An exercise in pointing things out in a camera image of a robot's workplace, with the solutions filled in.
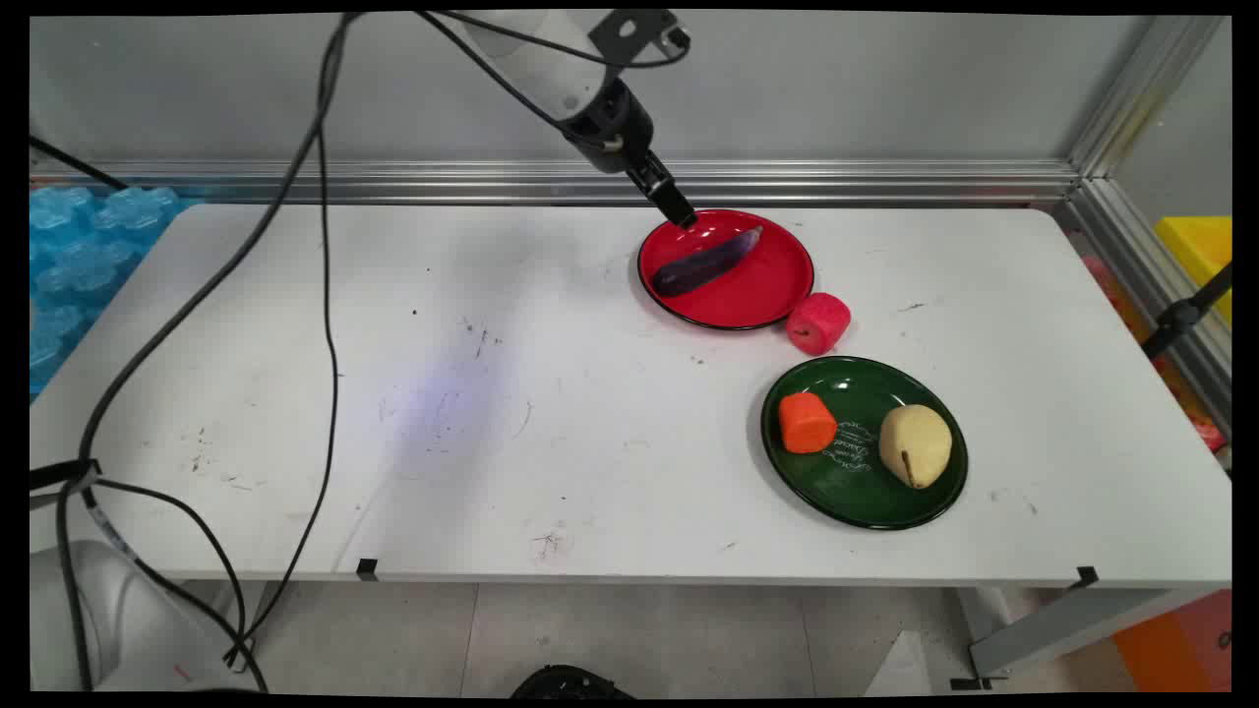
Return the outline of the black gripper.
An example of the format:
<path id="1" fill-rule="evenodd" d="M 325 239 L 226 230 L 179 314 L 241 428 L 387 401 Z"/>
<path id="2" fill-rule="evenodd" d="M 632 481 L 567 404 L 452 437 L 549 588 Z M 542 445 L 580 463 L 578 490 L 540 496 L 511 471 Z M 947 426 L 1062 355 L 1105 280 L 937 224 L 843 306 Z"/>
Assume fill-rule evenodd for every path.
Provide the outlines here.
<path id="1" fill-rule="evenodd" d="M 671 224 L 690 229 L 695 207 L 684 197 L 674 174 L 656 155 L 648 155 L 655 135 L 652 118 L 630 86 L 614 78 L 584 110 L 562 121 L 568 140 L 601 173 L 627 173 L 630 180 Z"/>

